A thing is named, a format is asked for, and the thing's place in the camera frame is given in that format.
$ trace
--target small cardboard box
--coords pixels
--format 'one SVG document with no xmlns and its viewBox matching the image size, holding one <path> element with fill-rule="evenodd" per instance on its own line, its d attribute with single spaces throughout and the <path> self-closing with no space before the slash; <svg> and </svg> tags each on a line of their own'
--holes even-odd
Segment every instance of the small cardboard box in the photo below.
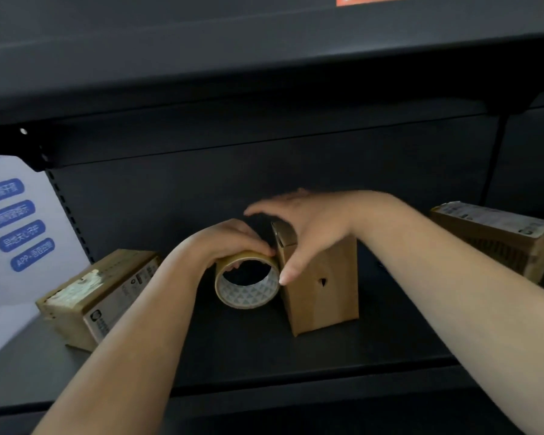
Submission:
<svg viewBox="0 0 544 435">
<path fill-rule="evenodd" d="M 155 252 L 119 249 L 36 301 L 67 345 L 94 351 L 160 265 Z"/>
<path fill-rule="evenodd" d="M 431 219 L 536 284 L 544 276 L 544 220 L 459 201 L 433 208 Z"/>
<path fill-rule="evenodd" d="M 272 227 L 282 269 L 296 250 L 296 233 L 283 221 Z M 320 252 L 281 296 L 295 336 L 358 319 L 357 240 L 347 237 Z"/>
</svg>

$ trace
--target hand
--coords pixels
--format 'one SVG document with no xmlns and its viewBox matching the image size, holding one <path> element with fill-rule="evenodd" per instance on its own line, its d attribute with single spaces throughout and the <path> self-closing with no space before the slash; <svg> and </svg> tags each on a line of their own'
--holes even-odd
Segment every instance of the hand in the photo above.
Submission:
<svg viewBox="0 0 544 435">
<path fill-rule="evenodd" d="M 219 258 L 245 250 L 253 250 L 267 256 L 273 256 L 275 253 L 250 226 L 236 219 L 207 227 L 191 235 L 178 247 L 190 248 L 198 253 L 206 268 L 211 267 Z"/>
<path fill-rule="evenodd" d="M 245 215 L 266 213 L 280 217 L 294 227 L 298 247 L 280 274 L 280 284 L 289 284 L 315 255 L 354 233 L 358 202 L 363 194 L 368 193 L 311 194 L 298 189 L 248 206 Z"/>
</svg>

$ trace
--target cardboard box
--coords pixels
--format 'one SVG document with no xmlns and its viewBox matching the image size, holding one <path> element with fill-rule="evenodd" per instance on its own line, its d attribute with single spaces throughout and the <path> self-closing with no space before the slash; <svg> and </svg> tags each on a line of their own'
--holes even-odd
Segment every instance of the cardboard box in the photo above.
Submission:
<svg viewBox="0 0 544 435">
<path fill-rule="evenodd" d="M 544 220 L 459 201 L 433 208 L 431 219 L 536 284 L 544 276 Z"/>
<path fill-rule="evenodd" d="M 282 269 L 296 250 L 296 233 L 283 221 L 273 222 L 272 227 Z M 358 319 L 356 238 L 347 237 L 315 256 L 280 293 L 295 336 Z"/>
<path fill-rule="evenodd" d="M 94 351 L 160 265 L 155 252 L 119 249 L 36 301 L 67 345 Z"/>
</svg>

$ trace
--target roll of tape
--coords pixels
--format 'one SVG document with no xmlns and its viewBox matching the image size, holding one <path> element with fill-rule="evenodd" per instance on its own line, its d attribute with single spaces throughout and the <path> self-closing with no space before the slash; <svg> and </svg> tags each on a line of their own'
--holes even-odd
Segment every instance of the roll of tape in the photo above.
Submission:
<svg viewBox="0 0 544 435">
<path fill-rule="evenodd" d="M 260 282 L 252 285 L 236 285 L 224 277 L 226 268 L 235 263 L 251 260 L 260 261 L 270 266 L 268 275 Z M 276 261 L 261 253 L 247 250 L 246 252 L 227 256 L 216 262 L 216 294 L 224 304 L 230 307 L 244 310 L 261 307 L 278 293 L 280 288 L 279 278 L 280 270 L 278 270 Z"/>
</svg>

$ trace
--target forearm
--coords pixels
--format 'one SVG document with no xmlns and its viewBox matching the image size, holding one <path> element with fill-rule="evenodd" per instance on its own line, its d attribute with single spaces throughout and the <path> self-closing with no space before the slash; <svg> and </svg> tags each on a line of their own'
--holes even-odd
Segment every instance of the forearm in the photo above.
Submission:
<svg viewBox="0 0 544 435">
<path fill-rule="evenodd" d="M 544 433 L 544 290 L 394 197 L 359 201 L 357 236 L 508 416 Z"/>
<path fill-rule="evenodd" d="M 176 248 L 35 434 L 150 434 L 160 425 L 205 263 Z"/>
</svg>

